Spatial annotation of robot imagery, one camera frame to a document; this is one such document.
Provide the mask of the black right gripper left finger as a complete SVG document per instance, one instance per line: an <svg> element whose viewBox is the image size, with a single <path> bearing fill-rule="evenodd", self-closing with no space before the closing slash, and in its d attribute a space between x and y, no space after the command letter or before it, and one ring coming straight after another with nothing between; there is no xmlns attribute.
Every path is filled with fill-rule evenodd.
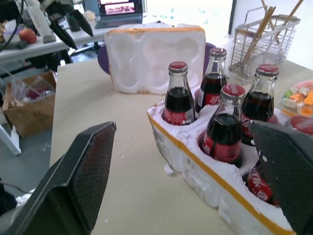
<svg viewBox="0 0 313 235"><path fill-rule="evenodd" d="M13 212L7 235L91 235L107 187L116 124L76 136L27 202Z"/></svg>

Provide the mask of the brown cardboard box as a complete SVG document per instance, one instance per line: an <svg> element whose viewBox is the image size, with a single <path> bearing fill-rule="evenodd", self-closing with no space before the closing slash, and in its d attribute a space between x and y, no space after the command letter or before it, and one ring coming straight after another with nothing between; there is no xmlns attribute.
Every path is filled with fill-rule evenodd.
<svg viewBox="0 0 313 235"><path fill-rule="evenodd" d="M56 90L56 75L52 71L47 71L23 80L27 84L31 84L37 76L43 77ZM9 125L11 127L15 126L19 135L23 138L52 128L55 94L35 102L22 103L15 100L12 96L12 82L6 84L2 106L3 113Z"/></svg>

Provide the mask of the pile of colourful snack packets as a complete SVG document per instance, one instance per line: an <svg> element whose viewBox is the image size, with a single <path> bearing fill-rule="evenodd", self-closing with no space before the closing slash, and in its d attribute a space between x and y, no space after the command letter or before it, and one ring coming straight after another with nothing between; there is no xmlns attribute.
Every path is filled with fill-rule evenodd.
<svg viewBox="0 0 313 235"><path fill-rule="evenodd" d="M279 107L289 116L313 118L313 79L299 82L285 90L280 96Z"/></svg>

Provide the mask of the dark cylindrical cup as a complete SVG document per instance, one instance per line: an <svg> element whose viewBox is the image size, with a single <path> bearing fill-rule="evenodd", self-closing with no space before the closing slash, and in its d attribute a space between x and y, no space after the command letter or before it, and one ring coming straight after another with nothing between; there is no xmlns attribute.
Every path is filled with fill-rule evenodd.
<svg viewBox="0 0 313 235"><path fill-rule="evenodd" d="M80 18L81 18L81 13L79 12L79 10L74 10L73 12L67 15L67 22L72 32L80 31L81 29L79 25Z"/></svg>

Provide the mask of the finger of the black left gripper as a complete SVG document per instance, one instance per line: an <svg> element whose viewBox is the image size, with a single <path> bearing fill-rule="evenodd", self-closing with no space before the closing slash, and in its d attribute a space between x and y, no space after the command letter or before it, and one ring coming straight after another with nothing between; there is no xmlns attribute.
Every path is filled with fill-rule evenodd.
<svg viewBox="0 0 313 235"><path fill-rule="evenodd" d="M61 26L58 23L52 22L50 24L50 28L67 46L73 49L77 49L77 46L72 37L68 34L67 31L61 28Z"/></svg>
<svg viewBox="0 0 313 235"><path fill-rule="evenodd" d="M72 15L78 22L79 26L83 29L83 31L86 32L91 37L93 37L92 27L90 26L87 19L81 14L81 12L79 10L74 10L72 12Z"/></svg>

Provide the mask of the dark grey laptop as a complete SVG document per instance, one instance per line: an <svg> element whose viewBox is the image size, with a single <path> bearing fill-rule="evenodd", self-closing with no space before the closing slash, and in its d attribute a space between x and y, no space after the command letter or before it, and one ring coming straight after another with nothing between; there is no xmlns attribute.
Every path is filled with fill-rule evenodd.
<svg viewBox="0 0 313 235"><path fill-rule="evenodd" d="M111 28L126 24L141 24L142 0L98 0L100 21L95 28Z"/></svg>

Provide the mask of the clear plastic bag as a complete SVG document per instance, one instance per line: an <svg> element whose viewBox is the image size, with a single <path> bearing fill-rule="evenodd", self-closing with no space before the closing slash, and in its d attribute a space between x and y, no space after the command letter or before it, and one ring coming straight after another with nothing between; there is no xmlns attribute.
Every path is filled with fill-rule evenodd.
<svg viewBox="0 0 313 235"><path fill-rule="evenodd" d="M43 77L37 76L31 84L21 79L14 80L11 84L11 92L15 100L30 103L55 94L55 89Z"/></svg>

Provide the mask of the glass cola bottle red cap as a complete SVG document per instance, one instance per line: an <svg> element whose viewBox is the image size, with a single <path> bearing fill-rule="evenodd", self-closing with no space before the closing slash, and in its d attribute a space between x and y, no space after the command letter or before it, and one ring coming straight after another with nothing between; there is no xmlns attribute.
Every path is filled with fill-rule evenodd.
<svg viewBox="0 0 313 235"><path fill-rule="evenodd" d="M254 146L249 129L251 120L268 121L274 114L274 84L279 67L273 64L260 64L255 78L242 104L242 143Z"/></svg>
<svg viewBox="0 0 313 235"><path fill-rule="evenodd" d="M169 84L162 113L171 125L188 125L195 121L194 99L188 84L188 66L183 61L170 63Z"/></svg>
<svg viewBox="0 0 313 235"><path fill-rule="evenodd" d="M218 105L220 102L220 92L227 84L225 59L227 51L221 47L215 47L209 51L209 62L203 75L199 89L198 99L195 104L197 113L205 105Z"/></svg>
<svg viewBox="0 0 313 235"><path fill-rule="evenodd" d="M202 151L213 159L241 167L242 102L245 89L236 84L224 85L220 102L201 141Z"/></svg>
<svg viewBox="0 0 313 235"><path fill-rule="evenodd" d="M284 126L300 131L313 139L313 117L293 116L286 121ZM278 202L265 179L265 173L262 170L260 161L258 160L252 170L243 176L243 180L256 197L271 205L279 207Z"/></svg>

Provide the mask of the white foam lid yellow tape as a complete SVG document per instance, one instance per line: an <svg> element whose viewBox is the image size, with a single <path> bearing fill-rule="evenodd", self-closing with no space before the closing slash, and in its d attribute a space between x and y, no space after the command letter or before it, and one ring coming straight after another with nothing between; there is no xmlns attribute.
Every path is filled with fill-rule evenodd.
<svg viewBox="0 0 313 235"><path fill-rule="evenodd" d="M188 66L188 83L201 83L206 38L198 25L145 23L122 25L104 36L115 89L126 94L165 94L170 63Z"/></svg>

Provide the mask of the red apple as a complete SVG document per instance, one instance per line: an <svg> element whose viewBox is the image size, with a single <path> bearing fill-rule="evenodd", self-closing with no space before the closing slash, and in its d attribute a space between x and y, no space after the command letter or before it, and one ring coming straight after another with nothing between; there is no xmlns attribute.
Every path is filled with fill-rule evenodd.
<svg viewBox="0 0 313 235"><path fill-rule="evenodd" d="M34 44L37 42L37 36L35 32L30 28L25 28L19 32L21 40L26 41L28 44Z"/></svg>

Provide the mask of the white foam crate yellow tape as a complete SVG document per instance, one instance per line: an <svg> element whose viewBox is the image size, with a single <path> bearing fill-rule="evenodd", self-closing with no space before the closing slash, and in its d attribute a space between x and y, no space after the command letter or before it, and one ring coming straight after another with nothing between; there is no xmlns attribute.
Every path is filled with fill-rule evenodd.
<svg viewBox="0 0 313 235"><path fill-rule="evenodd" d="M296 235L280 208L252 194L242 176L258 160L254 146L242 144L241 167L219 162L205 155L200 140L216 106L205 106L192 124L175 126L162 118L164 101L148 109L157 148L169 166L183 175L191 189L236 235Z"/></svg>

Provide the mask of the white table leg frame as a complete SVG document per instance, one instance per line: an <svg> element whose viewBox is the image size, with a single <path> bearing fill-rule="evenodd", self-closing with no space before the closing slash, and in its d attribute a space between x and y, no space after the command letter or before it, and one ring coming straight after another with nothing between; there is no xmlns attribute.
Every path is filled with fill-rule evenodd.
<svg viewBox="0 0 313 235"><path fill-rule="evenodd" d="M0 124L0 139L5 143L5 145L15 156L20 155L22 152L19 145L19 138L20 136L17 133L15 126L12 127L12 130L9 134Z"/></svg>

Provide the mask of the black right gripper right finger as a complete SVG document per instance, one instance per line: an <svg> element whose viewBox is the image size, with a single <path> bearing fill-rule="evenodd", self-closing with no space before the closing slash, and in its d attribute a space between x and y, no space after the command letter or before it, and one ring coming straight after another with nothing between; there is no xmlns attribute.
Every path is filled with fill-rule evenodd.
<svg viewBox="0 0 313 235"><path fill-rule="evenodd" d="M313 235L313 138L289 127L250 123L259 160L278 205L297 235Z"/></svg>

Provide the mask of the purple round object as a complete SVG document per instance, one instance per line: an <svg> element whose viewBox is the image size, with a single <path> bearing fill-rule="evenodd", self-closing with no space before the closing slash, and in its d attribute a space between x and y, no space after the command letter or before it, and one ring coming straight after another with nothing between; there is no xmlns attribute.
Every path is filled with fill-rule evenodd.
<svg viewBox="0 0 313 235"><path fill-rule="evenodd" d="M203 72L206 71L208 63L209 63L209 51L216 46L211 43L206 43L205 46L205 56L204 56L204 65L203 65ZM98 64L101 69L110 75L110 66L109 66L109 58L106 45L102 46L97 54Z"/></svg>

